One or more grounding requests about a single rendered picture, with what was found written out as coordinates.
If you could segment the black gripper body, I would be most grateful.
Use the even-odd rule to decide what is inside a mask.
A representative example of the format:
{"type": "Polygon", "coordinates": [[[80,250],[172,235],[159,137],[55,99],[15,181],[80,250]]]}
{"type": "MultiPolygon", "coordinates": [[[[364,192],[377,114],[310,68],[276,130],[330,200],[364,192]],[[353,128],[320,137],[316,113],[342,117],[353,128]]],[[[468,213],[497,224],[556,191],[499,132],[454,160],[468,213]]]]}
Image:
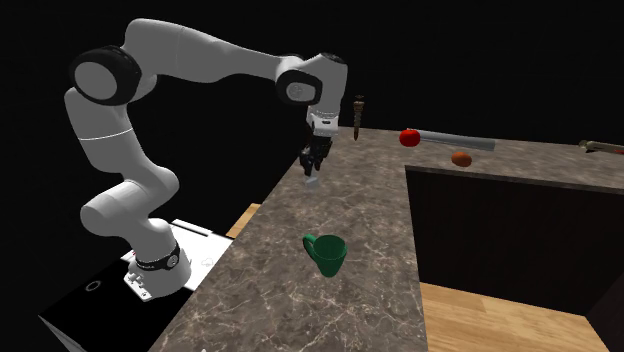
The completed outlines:
{"type": "Polygon", "coordinates": [[[324,159],[333,144],[331,137],[312,135],[305,148],[305,154],[311,159],[324,159]]]}

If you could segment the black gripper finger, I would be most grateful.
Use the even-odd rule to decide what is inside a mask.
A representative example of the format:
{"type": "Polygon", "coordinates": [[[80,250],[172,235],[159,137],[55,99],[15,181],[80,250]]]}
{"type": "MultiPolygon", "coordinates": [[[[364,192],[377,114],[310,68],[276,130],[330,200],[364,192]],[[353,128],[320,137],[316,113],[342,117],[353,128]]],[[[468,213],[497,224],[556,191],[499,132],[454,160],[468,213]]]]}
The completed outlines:
{"type": "Polygon", "coordinates": [[[323,158],[319,155],[315,155],[313,153],[301,152],[299,155],[299,163],[304,169],[304,175],[307,177],[312,176],[312,171],[320,170],[320,165],[323,161],[323,158]]]}

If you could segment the green mug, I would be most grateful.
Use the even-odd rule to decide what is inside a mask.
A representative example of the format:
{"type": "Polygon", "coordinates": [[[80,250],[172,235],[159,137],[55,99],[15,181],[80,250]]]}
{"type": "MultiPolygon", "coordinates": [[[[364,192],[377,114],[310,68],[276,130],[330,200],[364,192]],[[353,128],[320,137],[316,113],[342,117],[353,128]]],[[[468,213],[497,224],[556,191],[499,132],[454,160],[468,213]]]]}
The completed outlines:
{"type": "Polygon", "coordinates": [[[342,238],[330,234],[319,237],[306,234],[302,243],[323,276],[331,278],[338,273],[347,254],[347,245],[342,238]]]}

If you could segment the grey metal bar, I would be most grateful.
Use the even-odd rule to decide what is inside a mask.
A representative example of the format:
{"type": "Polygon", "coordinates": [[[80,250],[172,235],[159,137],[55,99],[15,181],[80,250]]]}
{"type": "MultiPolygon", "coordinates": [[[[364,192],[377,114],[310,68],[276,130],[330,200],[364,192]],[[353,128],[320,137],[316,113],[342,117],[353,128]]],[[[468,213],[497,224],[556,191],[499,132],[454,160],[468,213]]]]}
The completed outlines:
{"type": "Polygon", "coordinates": [[[420,138],[423,141],[447,144],[464,148],[494,151],[496,146],[496,141],[489,138],[470,137],[426,130],[419,130],[419,134],[420,138]]]}

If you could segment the black robot stand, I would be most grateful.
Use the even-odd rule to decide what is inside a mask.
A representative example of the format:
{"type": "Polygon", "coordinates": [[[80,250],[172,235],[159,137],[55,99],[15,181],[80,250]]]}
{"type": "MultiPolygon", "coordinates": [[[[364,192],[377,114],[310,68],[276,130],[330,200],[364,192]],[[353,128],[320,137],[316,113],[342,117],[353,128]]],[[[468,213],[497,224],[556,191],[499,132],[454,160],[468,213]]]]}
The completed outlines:
{"type": "Polygon", "coordinates": [[[39,314],[70,352],[148,352],[233,240],[176,219],[174,237],[191,260],[179,291],[158,299],[129,281],[128,252],[39,314]]]}

